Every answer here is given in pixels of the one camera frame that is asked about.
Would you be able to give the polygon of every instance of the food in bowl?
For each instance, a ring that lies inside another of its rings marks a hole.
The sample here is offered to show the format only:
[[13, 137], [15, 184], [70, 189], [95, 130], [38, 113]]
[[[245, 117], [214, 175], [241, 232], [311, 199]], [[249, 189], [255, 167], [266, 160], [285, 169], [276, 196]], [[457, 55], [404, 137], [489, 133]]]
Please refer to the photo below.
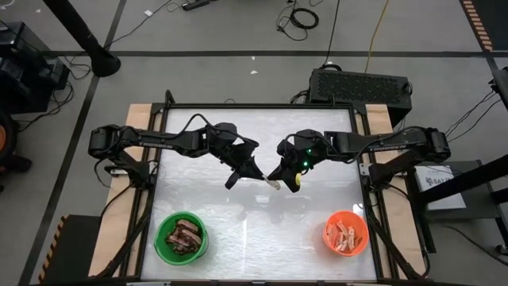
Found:
[[202, 244], [202, 231], [194, 223], [180, 219], [174, 230], [167, 234], [166, 243], [172, 245], [177, 254], [196, 253]]

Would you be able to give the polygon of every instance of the gray floor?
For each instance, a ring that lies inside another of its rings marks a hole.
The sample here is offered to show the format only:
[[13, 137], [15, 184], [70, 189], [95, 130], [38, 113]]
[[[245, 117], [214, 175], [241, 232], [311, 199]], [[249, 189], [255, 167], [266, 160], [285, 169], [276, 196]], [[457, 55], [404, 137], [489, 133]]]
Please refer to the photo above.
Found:
[[[103, 43], [118, 2], [94, 0], [73, 1], [73, 4]], [[162, 0], [128, 0], [115, 38], [138, 25], [145, 17], [145, 10], [153, 11], [162, 3]], [[95, 179], [95, 161], [87, 155], [92, 129], [110, 123], [122, 124], [131, 103], [161, 102], [166, 89], [171, 89], [177, 102], [223, 102], [227, 98], [237, 102], [288, 102], [292, 95], [307, 87], [312, 68], [322, 64], [324, 58], [257, 56], [256, 51], [325, 51], [335, 3], [335, 0], [325, 1], [313, 8], [321, 22], [303, 42], [293, 42], [275, 31], [275, 19], [286, 5], [284, 0], [221, 0], [191, 12], [176, 10], [169, 14], [163, 8], [133, 35], [115, 43], [113, 50], [117, 51], [253, 52], [252, 56], [122, 57], [121, 70], [100, 79], [33, 282], [59, 217], [98, 215], [104, 206], [107, 190]], [[302, 6], [308, 7], [305, 1]], [[382, 1], [342, 0], [332, 49], [368, 50], [382, 7]], [[42, 2], [17, 0], [6, 10], [0, 10], [0, 18], [25, 21], [54, 50], [80, 50]], [[289, 27], [288, 32], [295, 33], [296, 37], [300, 33]], [[376, 51], [480, 51], [457, 0], [392, 0], [374, 47]], [[363, 57], [329, 60], [352, 72], [362, 72], [366, 62]], [[496, 59], [496, 63], [502, 68], [508, 65], [508, 59]], [[439, 129], [447, 129], [476, 104], [489, 91], [487, 82], [491, 79], [485, 59], [468, 57], [373, 58], [369, 72], [409, 77], [414, 85], [414, 108], [406, 125]], [[33, 160], [30, 172], [2, 178], [6, 185], [0, 195], [2, 285], [19, 281], [90, 78], [72, 82], [75, 99], [60, 114], [40, 120], [21, 134], [18, 152]], [[482, 105], [455, 133], [466, 130], [488, 106]], [[508, 135], [503, 132], [505, 121], [506, 109], [498, 104], [467, 136], [452, 143], [452, 159], [488, 162], [503, 155], [503, 147], [508, 144]], [[498, 180], [494, 186], [505, 187], [506, 181]], [[458, 226], [484, 245], [493, 247], [502, 242], [492, 221], [463, 222]], [[508, 279], [500, 264], [451, 230], [433, 226], [433, 234], [438, 251], [430, 255], [433, 279], [481, 285], [502, 284]]]

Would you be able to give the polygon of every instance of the cable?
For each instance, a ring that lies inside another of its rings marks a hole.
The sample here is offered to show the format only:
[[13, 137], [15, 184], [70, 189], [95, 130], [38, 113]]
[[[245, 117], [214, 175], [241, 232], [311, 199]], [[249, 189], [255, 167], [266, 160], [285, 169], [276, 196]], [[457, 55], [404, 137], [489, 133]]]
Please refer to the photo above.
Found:
[[309, 95], [309, 90], [306, 89], [304, 91], [300, 91], [299, 93], [297, 93], [295, 96], [293, 96], [291, 99], [290, 99], [290, 103], [291, 104], [295, 104], [297, 103], [297, 101], [300, 99], [300, 98], [304, 98], [304, 102], [306, 101], [307, 99], [307, 96]]
[[[279, 16], [277, 16], [277, 20], [276, 20], [277, 22], [275, 23], [275, 27], [277, 28], [277, 31], [279, 31], [279, 32], [283, 33], [284, 35], [286, 35], [286, 37], [290, 38], [290, 39], [291, 39], [291, 40], [293, 40], [293, 41], [304, 41], [304, 40], [306, 40], [306, 39], [307, 39], [307, 37], [309, 36], [309, 34], [308, 34], [308, 32], [307, 32], [307, 30], [306, 30], [306, 29], [304, 29], [304, 30], [303, 30], [303, 32], [305, 32], [305, 36], [304, 36], [303, 38], [300, 38], [300, 39], [293, 38], [293, 37], [292, 37], [292, 36], [290, 36], [290, 34], [288, 34], [288, 33], [286, 32], [286, 30], [285, 30], [285, 28], [286, 28], [287, 24], [289, 24], [289, 22], [291, 21], [291, 15], [293, 14], [294, 10], [296, 9], [296, 5], [297, 5], [297, 4], [298, 4], [298, 1], [296, 1], [296, 0], [295, 0], [295, 1], [293, 2], [293, 5], [289, 5], [289, 6], [285, 7], [284, 9], [282, 9], [282, 10], [280, 11]], [[290, 9], [290, 8], [292, 8], [290, 16], [289, 16], [289, 17], [288, 17], [288, 16], [283, 16], [283, 13], [284, 13], [286, 10]], [[284, 23], [284, 25], [282, 25], [282, 24], [281, 24], [281, 23], [282, 23], [282, 21], [283, 21], [283, 19], [287, 19], [287, 21], [286, 21], [286, 23]]]
[[74, 87], [69, 82], [67, 82], [67, 86], [70, 87], [70, 90], [69, 90], [69, 93], [67, 94], [67, 97], [62, 102], [59, 102], [59, 101], [56, 100], [55, 92], [53, 91], [52, 97], [55, 99], [55, 102], [56, 102], [56, 107], [55, 108], [51, 109], [50, 111], [48, 111], [48, 112], [46, 112], [44, 114], [36, 116], [32, 120], [28, 120], [28, 121], [17, 120], [17, 122], [24, 122], [24, 123], [28, 122], [28, 123], [26, 123], [26, 125], [24, 127], [20, 128], [18, 130], [18, 132], [21, 133], [21, 132], [27, 130], [32, 124], [34, 124], [35, 122], [37, 122], [41, 118], [44, 118], [44, 117], [49, 116], [49, 115], [58, 114], [60, 112], [60, 109], [63, 106], [65, 106], [66, 104], [68, 104], [74, 98]]
[[136, 32], [136, 30], [137, 30], [137, 29], [139, 29], [139, 28], [140, 28], [140, 27], [141, 27], [141, 26], [142, 26], [142, 25], [143, 25], [143, 24], [144, 24], [144, 23], [145, 23], [145, 22], [146, 22], [149, 18], [153, 17], [153, 15], [155, 15], [157, 12], [159, 12], [162, 8], [164, 8], [166, 5], [168, 5], [171, 1], [173, 1], [173, 0], [168, 0], [168, 1], [166, 1], [163, 5], [161, 5], [161, 6], [160, 6], [159, 8], [157, 8], [155, 11], [153, 11], [153, 13], [152, 13], [152, 15], [151, 15], [151, 16], [147, 16], [147, 17], [146, 17], [146, 18], [145, 18], [145, 19], [144, 19], [144, 20], [143, 20], [143, 21], [142, 21], [139, 25], [137, 25], [137, 26], [136, 26], [136, 27], [135, 27], [132, 31], [130, 31], [129, 33], [126, 33], [125, 35], [123, 35], [123, 36], [119, 37], [119, 38], [118, 38], [118, 39], [116, 39], [116, 40], [111, 41], [111, 43], [104, 45], [104, 48], [108, 48], [108, 47], [110, 47], [112, 44], [114, 44], [114, 43], [118, 42], [119, 40], [124, 39], [124, 38], [126, 38], [126, 37], [128, 37], [128, 36], [132, 35], [132, 34], [133, 34], [134, 32]]
[[428, 222], [433, 222], [433, 223], [436, 223], [438, 226], [442, 226], [442, 227], [445, 227], [447, 229], [450, 229], [450, 230], [454, 230], [456, 231], [458, 234], [460, 234], [463, 238], [465, 238], [468, 242], [470, 242], [471, 244], [473, 244], [474, 246], [476, 246], [478, 249], [480, 249], [482, 252], [484, 252], [486, 255], [490, 256], [491, 258], [493, 258], [494, 260], [496, 260], [497, 262], [501, 263], [502, 265], [505, 265], [505, 266], [508, 266], [508, 261], [504, 261], [503, 259], [495, 256], [491, 251], [489, 251], [488, 249], [486, 249], [485, 247], [481, 246], [478, 242], [475, 242], [472, 238], [468, 237], [462, 230], [459, 230], [458, 228], [455, 228], [454, 226], [447, 226], [445, 224], [442, 224], [442, 223], [439, 223], [437, 221], [434, 221], [430, 218], [426, 218], [425, 219], [428, 221]]
[[[66, 56], [64, 56], [63, 58], [69, 63], [69, 71], [71, 72], [71, 76], [73, 79], [75, 80], [81, 80], [81, 79], [84, 79], [86, 78], [91, 72], [92, 72], [92, 67], [89, 66], [88, 64], [74, 64], [74, 60], [77, 56], [73, 56], [71, 60], [69, 60]], [[76, 76], [76, 74], [72, 71], [72, 68], [79, 68], [83, 71], [85, 71], [85, 74], [82, 75], [82, 76]]]
[[403, 191], [400, 187], [396, 187], [392, 184], [388, 184], [388, 187], [391, 187], [393, 188], [394, 190], [396, 190], [398, 193], [400, 193], [401, 195], [403, 195], [404, 197], [406, 197], [407, 200], [410, 200], [410, 197], [406, 194], [405, 191]]
[[378, 29], [379, 29], [379, 26], [381, 25], [381, 21], [382, 21], [382, 20], [383, 20], [383, 18], [384, 18], [384, 14], [385, 14], [385, 12], [387, 11], [388, 3], [390, 3], [390, 0], [387, 0], [387, 1], [384, 3], [383, 12], [381, 12], [381, 16], [379, 17], [379, 20], [378, 20], [378, 25], [376, 25], [376, 26], [375, 26], [374, 33], [372, 34], [371, 45], [370, 45], [370, 46], [369, 46], [369, 48], [368, 48], [367, 63], [365, 64], [365, 73], [367, 73], [367, 70], [368, 70], [368, 63], [369, 63], [369, 62], [370, 62], [370, 60], [371, 60], [372, 47], [374, 46], [374, 39], [375, 39], [375, 35], [377, 34]]
[[98, 171], [97, 171], [97, 167], [98, 167], [98, 165], [99, 165], [99, 164], [101, 164], [101, 163], [102, 163], [105, 159], [106, 159], [106, 158], [101, 159], [101, 160], [98, 160], [98, 161], [95, 163], [95, 165], [94, 165], [94, 173], [95, 173], [95, 176], [97, 177], [97, 180], [99, 181], [99, 183], [101, 183], [101, 185], [102, 185], [103, 187], [106, 187], [106, 188], [111, 188], [111, 186], [110, 186], [110, 185], [107, 185], [106, 183], [104, 183], [104, 181], [102, 181], [102, 179], [101, 179], [101, 177], [98, 175]]
[[402, 119], [402, 122], [400, 122], [400, 125], [397, 128], [397, 132], [400, 131], [401, 128], [406, 127], [406, 117]]
[[321, 3], [323, 3], [323, 1], [325, 1], [325, 0], [321, 0], [321, 1], [318, 1], [318, 2], [316, 2], [316, 3], [314, 3], [314, 4], [313, 4], [313, 3], [312, 3], [312, 0], [309, 0], [309, 6], [315, 7], [315, 6], [317, 6], [317, 5], [321, 4]]
[[[312, 6], [312, 7], [315, 7], [315, 6], [319, 5], [319, 4], [321, 4], [322, 2], [323, 2], [323, 0], [321, 0], [320, 2], [317, 2], [316, 4], [313, 4], [309, 0], [309, 5]], [[294, 0], [292, 5], [284, 7], [280, 11], [279, 16], [277, 16], [277, 20], [275, 22], [275, 27], [277, 28], [277, 31], [283, 33], [284, 35], [286, 35], [286, 37], [290, 38], [293, 41], [304, 41], [309, 36], [307, 30], [314, 29], [314, 28], [316, 28], [319, 25], [319, 16], [314, 11], [312, 11], [312, 10], [309, 10], [309, 9], [306, 9], [306, 8], [297, 8], [296, 7], [297, 5], [298, 5], [298, 1]], [[288, 9], [291, 9], [290, 15], [289, 16], [283, 16], [284, 12], [286, 12], [286, 10], [288, 10]], [[304, 24], [302, 24], [296, 18], [296, 13], [298, 13], [298, 12], [304, 12], [304, 13], [307, 13], [310, 16], [312, 16], [314, 18], [314, 23], [312, 25], [304, 25]], [[287, 24], [289, 24], [289, 23], [293, 24], [293, 26], [295, 26], [296, 28], [302, 29], [303, 32], [305, 32], [305, 36], [302, 37], [302, 38], [294, 38], [289, 33], [287, 33], [286, 32], [286, 27], [287, 27]]]
[[[176, 8], [174, 8], [173, 10], [169, 10], [169, 6], [171, 6], [171, 5], [176, 5]], [[166, 5], [166, 11], [168, 13], [175, 12], [178, 8], [182, 8], [182, 6], [180, 4], [177, 4], [177, 3], [174, 3], [174, 2], [173, 3], [169, 3], [169, 4]]]
[[[156, 162], [155, 160], [150, 160], [148, 161], [147, 163], [150, 164], [151, 162]], [[155, 174], [155, 171], [159, 168], [159, 164], [157, 163], [152, 171], [150, 172], [150, 177], [151, 178], [153, 176], [153, 174]], [[123, 194], [125, 194], [132, 186], [134, 185], [134, 183], [131, 183], [129, 186], [127, 186], [125, 189], [123, 189], [122, 191], [120, 191], [118, 193], [118, 195], [115, 195], [107, 204], [106, 206], [102, 209], [102, 212], [101, 212], [101, 216], [100, 216], [100, 220], [102, 221], [102, 219], [104, 218], [104, 214], [106, 213], [106, 210], [108, 209], [108, 207], [118, 198], [120, 198]]]
[[469, 115], [471, 115], [471, 113], [474, 110], [476, 110], [476, 108], [478, 108], [478, 106], [480, 106], [484, 102], [491, 100], [492, 97], [494, 97], [493, 93], [494, 91], [489, 92], [487, 95], [485, 95], [485, 97], [482, 100], [476, 103], [476, 105], [473, 106], [473, 108], [471, 108], [468, 112], [466, 112], [457, 122], [453, 123], [444, 133], [446, 137], [450, 136], [453, 133], [453, 131], [459, 126], [459, 124], [462, 123], [464, 120], [466, 120], [469, 117]]
[[123, 189], [122, 191], [120, 191], [118, 193], [118, 195], [115, 195], [107, 204], [106, 206], [102, 209], [101, 211], [101, 216], [100, 216], [100, 221], [102, 221], [102, 219], [104, 218], [104, 214], [106, 213], [106, 210], [108, 209], [108, 207], [110, 207], [110, 205], [115, 201], [117, 200], [118, 198], [120, 198], [123, 194], [125, 194], [132, 186], [134, 185], [134, 183], [131, 183], [129, 186], [127, 186], [125, 189]]
[[427, 278], [430, 272], [430, 259], [429, 254], [427, 253], [427, 250], [423, 249], [421, 251], [421, 254], [423, 255], [423, 258], [425, 259], [425, 271], [421, 275], [422, 278]]
[[328, 43], [328, 52], [326, 52], [326, 58], [325, 58], [325, 62], [323, 63], [323, 65], [325, 65], [328, 62], [328, 58], [330, 57], [330, 50], [332, 49], [333, 34], [335, 33], [335, 26], [337, 23], [337, 15], [339, 14], [339, 4], [340, 3], [341, 3], [341, 1], [337, 0], [337, 6], [335, 7], [335, 18], [333, 19], [332, 35], [330, 36], [330, 42]]
[[456, 139], [459, 139], [460, 137], [464, 136], [465, 134], [467, 134], [469, 131], [471, 131], [473, 128], [475, 128], [475, 126], [480, 122], [480, 120], [482, 120], [482, 118], [487, 115], [487, 113], [489, 112], [489, 110], [491, 110], [492, 107], [494, 107], [494, 105], [496, 105], [498, 102], [500, 102], [501, 99], [499, 99], [498, 101], [494, 102], [491, 104], [491, 106], [489, 106], [489, 108], [487, 108], [487, 110], [485, 110], [485, 112], [483, 112], [482, 116], [480, 116], [478, 118], [478, 120], [476, 120], [475, 124], [473, 124], [473, 126], [471, 126], [469, 129], [467, 129], [466, 131], [464, 131], [461, 135], [457, 136], [457, 137], [454, 137], [453, 139], [451, 140], [448, 140], [448, 143], [451, 143], [453, 141], [455, 141]]

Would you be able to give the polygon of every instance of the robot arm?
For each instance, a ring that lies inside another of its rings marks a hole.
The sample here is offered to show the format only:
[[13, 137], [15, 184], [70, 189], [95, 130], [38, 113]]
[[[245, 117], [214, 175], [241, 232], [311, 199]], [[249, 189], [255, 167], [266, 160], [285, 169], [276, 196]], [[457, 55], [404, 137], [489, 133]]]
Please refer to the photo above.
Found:
[[[294, 145], [288, 139], [294, 137]], [[277, 146], [282, 157], [269, 180], [283, 180], [292, 192], [300, 190], [300, 178], [324, 160], [351, 164], [364, 153], [409, 151], [385, 164], [372, 164], [369, 176], [374, 185], [390, 183], [393, 175], [423, 161], [440, 163], [451, 155], [444, 133], [437, 129], [408, 127], [396, 133], [362, 136], [358, 133], [305, 129], [290, 134]]]
[[[233, 144], [237, 138], [243, 143]], [[206, 126], [201, 129], [194, 131], [184, 129], [177, 134], [134, 129], [131, 126], [103, 126], [92, 131], [88, 153], [99, 160], [111, 160], [119, 168], [127, 171], [135, 186], [143, 187], [149, 182], [149, 165], [134, 160], [124, 150], [131, 146], [173, 150], [190, 158], [210, 153], [222, 164], [231, 167], [233, 174], [225, 184], [228, 189], [242, 177], [266, 180], [266, 176], [260, 171], [252, 156], [259, 143], [239, 135], [237, 127], [232, 123], [212, 126], [206, 122]], [[268, 183], [277, 188], [276, 182]]]

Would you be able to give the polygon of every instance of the table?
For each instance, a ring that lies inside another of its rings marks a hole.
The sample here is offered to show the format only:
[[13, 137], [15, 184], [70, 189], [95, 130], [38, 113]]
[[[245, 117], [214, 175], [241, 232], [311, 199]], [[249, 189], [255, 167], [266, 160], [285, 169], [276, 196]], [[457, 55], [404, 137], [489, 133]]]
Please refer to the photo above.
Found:
[[[152, 106], [149, 104], [132, 105], [129, 109], [126, 125], [136, 128], [146, 128], [148, 126], [148, 118], [151, 109]], [[386, 106], [370, 105], [367, 110], [368, 125], [371, 133], [389, 133], [392, 131]], [[356, 116], [356, 124], [359, 132], [363, 132], [364, 128], [360, 116]], [[141, 148], [130, 148], [127, 152], [135, 159], [141, 159]], [[390, 160], [395, 156], [397, 156], [397, 152], [395, 151], [376, 153], [375, 155], [378, 162]], [[112, 199], [119, 190], [126, 187], [128, 184], [129, 182], [126, 176], [114, 178], [108, 200]], [[402, 179], [395, 178], [392, 184], [405, 189]], [[110, 207], [108, 212], [106, 212], [99, 231], [89, 275], [100, 272], [125, 240], [129, 216], [133, 206], [133, 197], [133, 191], [128, 191]], [[425, 266], [421, 257], [420, 244], [409, 203], [405, 201], [402, 196], [390, 190], [386, 190], [383, 193], [383, 198], [386, 204], [387, 220], [390, 224], [392, 240], [416, 271], [420, 273], [424, 272]], [[379, 239], [378, 241], [379, 252], [381, 254], [380, 262], [383, 266], [382, 276], [391, 277], [391, 273], [388, 270], [389, 261], [387, 259], [386, 250], [383, 247], [383, 243]], [[135, 273], [136, 257], [139, 249], [139, 242], [136, 242], [131, 249], [129, 266], [127, 268], [128, 275], [133, 275]]]

